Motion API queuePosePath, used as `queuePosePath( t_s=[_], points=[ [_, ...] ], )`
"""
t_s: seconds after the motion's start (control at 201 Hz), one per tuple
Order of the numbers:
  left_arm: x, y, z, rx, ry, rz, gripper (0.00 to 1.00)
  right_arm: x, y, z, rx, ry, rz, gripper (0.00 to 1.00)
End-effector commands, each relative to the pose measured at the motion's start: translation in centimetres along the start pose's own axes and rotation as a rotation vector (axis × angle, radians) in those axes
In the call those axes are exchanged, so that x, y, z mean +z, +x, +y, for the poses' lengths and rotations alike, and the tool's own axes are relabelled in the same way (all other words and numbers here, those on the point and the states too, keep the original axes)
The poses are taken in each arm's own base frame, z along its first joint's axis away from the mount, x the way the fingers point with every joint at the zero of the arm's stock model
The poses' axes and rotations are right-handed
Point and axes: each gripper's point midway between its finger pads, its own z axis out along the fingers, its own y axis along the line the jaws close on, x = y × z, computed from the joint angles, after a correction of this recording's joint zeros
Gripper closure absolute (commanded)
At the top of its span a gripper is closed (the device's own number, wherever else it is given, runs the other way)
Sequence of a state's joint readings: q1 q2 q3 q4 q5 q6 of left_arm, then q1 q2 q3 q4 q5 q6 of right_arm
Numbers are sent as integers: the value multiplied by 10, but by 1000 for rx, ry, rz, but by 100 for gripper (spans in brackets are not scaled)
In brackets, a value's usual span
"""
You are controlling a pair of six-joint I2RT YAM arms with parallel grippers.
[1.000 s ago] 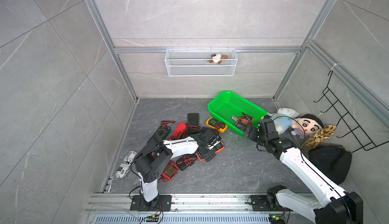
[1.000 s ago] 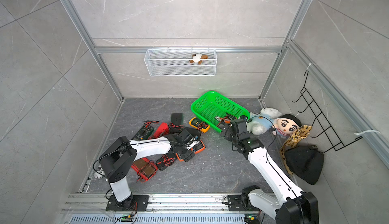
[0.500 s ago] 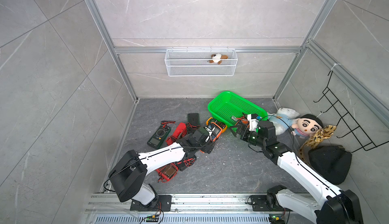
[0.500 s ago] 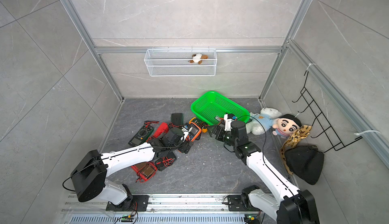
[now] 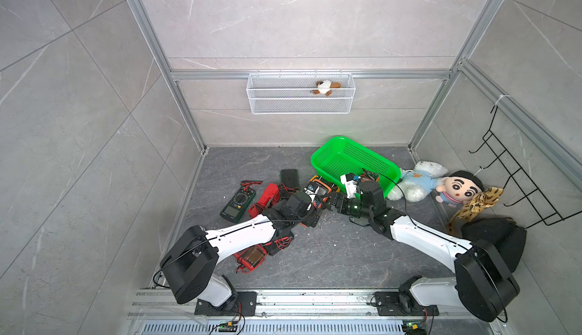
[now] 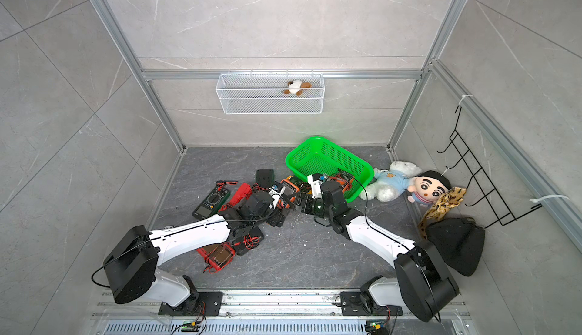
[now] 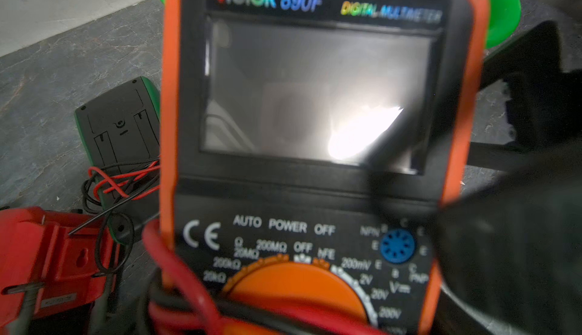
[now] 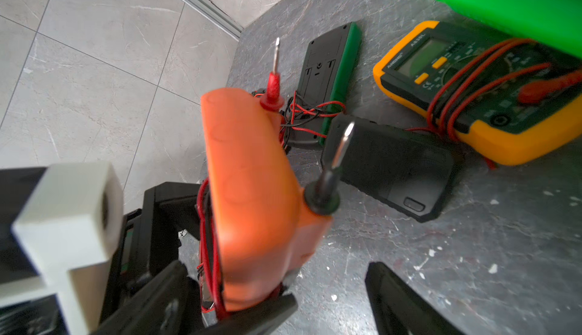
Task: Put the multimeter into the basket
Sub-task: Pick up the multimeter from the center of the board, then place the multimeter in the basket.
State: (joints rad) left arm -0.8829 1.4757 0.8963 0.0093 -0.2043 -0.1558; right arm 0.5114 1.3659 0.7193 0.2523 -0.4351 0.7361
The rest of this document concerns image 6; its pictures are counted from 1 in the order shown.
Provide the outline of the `red multimeter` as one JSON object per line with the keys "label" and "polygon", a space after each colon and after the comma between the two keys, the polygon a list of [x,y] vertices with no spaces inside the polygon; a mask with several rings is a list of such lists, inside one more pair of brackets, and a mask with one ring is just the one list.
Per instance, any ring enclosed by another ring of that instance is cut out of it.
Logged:
{"label": "red multimeter", "polygon": [[235,192],[233,198],[221,208],[222,211],[231,209],[240,204],[243,200],[247,200],[253,194],[253,189],[248,183],[242,184]]}

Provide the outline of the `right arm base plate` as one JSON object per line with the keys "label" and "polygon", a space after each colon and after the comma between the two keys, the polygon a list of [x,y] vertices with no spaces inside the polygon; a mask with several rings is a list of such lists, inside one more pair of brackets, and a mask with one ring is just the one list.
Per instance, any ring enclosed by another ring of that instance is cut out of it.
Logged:
{"label": "right arm base plate", "polygon": [[334,300],[343,316],[402,316],[401,306],[380,306],[369,295],[357,291],[343,291]]}

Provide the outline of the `dark green multimeter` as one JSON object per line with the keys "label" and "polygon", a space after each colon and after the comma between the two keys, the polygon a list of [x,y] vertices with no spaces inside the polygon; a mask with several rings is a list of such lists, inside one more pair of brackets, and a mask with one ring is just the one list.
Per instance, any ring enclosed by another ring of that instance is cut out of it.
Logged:
{"label": "dark green multimeter", "polygon": [[192,216],[199,221],[206,220],[217,214],[230,197],[230,191],[222,186],[216,186],[206,198],[194,209]]}

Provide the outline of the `orange grey Victor multimeter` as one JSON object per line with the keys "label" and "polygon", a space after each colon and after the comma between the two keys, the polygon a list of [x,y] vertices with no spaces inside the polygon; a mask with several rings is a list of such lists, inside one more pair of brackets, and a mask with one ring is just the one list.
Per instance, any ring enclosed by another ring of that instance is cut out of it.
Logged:
{"label": "orange grey Victor multimeter", "polygon": [[339,170],[328,177],[328,180],[339,183],[343,194],[348,193],[353,188],[354,176],[347,171]]}

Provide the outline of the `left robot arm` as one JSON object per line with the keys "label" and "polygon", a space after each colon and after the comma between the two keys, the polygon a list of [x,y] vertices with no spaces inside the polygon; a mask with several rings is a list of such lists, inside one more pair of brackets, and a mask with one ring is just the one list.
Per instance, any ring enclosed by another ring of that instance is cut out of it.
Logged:
{"label": "left robot arm", "polygon": [[251,231],[280,213],[286,194],[285,185],[276,183],[271,189],[251,189],[222,211],[192,224],[152,231],[142,225],[131,228],[101,266],[106,288],[119,305],[144,298],[172,309],[197,307],[199,292],[192,279],[162,271],[161,266],[197,251],[209,269],[220,271],[237,252],[259,243]]}

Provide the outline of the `orange multimeter with leads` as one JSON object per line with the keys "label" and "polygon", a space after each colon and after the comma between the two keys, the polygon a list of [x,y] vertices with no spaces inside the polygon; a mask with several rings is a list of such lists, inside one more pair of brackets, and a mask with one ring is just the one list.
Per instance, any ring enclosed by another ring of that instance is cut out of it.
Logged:
{"label": "orange multimeter with leads", "polygon": [[303,182],[293,175],[280,182],[280,207],[282,209],[291,209],[295,206],[302,184]]}

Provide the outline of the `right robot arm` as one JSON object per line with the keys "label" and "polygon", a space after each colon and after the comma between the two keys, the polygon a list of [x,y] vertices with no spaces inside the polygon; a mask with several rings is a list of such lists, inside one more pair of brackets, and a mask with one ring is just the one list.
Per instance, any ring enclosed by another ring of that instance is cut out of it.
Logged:
{"label": "right robot arm", "polygon": [[331,177],[312,174],[307,183],[312,197],[302,200],[304,210],[326,219],[334,232],[368,248],[396,272],[395,280],[377,276],[362,285],[360,306],[367,312],[403,306],[421,321],[440,321],[440,312],[459,295],[459,286],[435,245],[398,236],[351,209],[343,186]]}

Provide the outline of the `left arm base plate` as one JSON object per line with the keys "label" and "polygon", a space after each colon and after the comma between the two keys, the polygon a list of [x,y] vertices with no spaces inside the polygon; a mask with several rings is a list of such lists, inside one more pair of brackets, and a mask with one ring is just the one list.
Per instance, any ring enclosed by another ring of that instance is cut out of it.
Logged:
{"label": "left arm base plate", "polygon": [[158,315],[168,316],[194,316],[203,313],[204,316],[218,316],[223,300],[221,291],[202,291],[191,295],[179,306],[169,306],[162,303]]}

